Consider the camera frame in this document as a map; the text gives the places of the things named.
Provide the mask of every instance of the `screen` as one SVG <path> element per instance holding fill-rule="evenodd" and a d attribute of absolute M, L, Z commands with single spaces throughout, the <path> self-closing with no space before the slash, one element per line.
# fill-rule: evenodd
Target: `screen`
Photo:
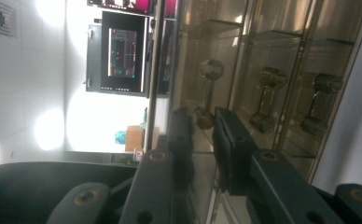
<path fill-rule="evenodd" d="M 166 19 L 174 18 L 176 3 L 177 3 L 176 0 L 166 0 L 165 6 L 164 6 L 164 18 L 166 18 Z"/>
<path fill-rule="evenodd" d="M 149 0 L 90 0 L 90 3 L 145 15 L 149 11 Z"/>
<path fill-rule="evenodd" d="M 145 94 L 147 17 L 103 11 L 101 92 Z"/>
<path fill-rule="evenodd" d="M 109 77 L 135 78 L 137 32 L 109 29 Z"/>

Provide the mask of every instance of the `white wall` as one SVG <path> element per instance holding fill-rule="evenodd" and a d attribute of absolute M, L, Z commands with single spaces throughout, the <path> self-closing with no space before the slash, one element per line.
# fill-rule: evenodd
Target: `white wall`
<path fill-rule="evenodd" d="M 63 148 L 64 1 L 0 2 L 16 9 L 18 31 L 0 35 L 0 162 L 56 160 L 43 148 Z"/>
<path fill-rule="evenodd" d="M 124 151 L 115 145 L 115 133 L 143 122 L 145 97 L 86 92 L 88 26 L 102 11 L 86 1 L 68 0 L 66 16 L 66 145 L 67 150 Z M 157 126 L 164 132 L 167 101 L 158 100 Z"/>
<path fill-rule="evenodd" d="M 362 184 L 362 45 L 313 180 L 329 192 L 341 183 Z"/>

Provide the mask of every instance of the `metal pole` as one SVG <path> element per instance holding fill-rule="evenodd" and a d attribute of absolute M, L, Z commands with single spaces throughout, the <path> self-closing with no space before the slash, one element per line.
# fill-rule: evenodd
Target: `metal pole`
<path fill-rule="evenodd" d="M 149 84 L 149 103 L 146 120 L 146 138 L 144 151 L 152 149 L 152 138 L 155 127 L 156 103 L 158 94 L 158 76 L 160 71 L 160 48 L 163 33 L 164 1 L 157 0 L 155 11 L 154 47 L 152 52 L 151 78 Z"/>

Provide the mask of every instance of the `blue object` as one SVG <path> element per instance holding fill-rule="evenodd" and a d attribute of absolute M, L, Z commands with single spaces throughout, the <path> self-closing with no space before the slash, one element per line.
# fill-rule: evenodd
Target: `blue object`
<path fill-rule="evenodd" d="M 115 133 L 115 144 L 126 144 L 126 131 L 119 131 Z"/>

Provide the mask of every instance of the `ceiling vent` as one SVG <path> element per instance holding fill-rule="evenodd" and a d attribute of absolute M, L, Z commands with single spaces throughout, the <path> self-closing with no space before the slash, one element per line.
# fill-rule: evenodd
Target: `ceiling vent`
<path fill-rule="evenodd" d="M 16 9 L 0 3 L 0 34 L 17 37 Z"/>

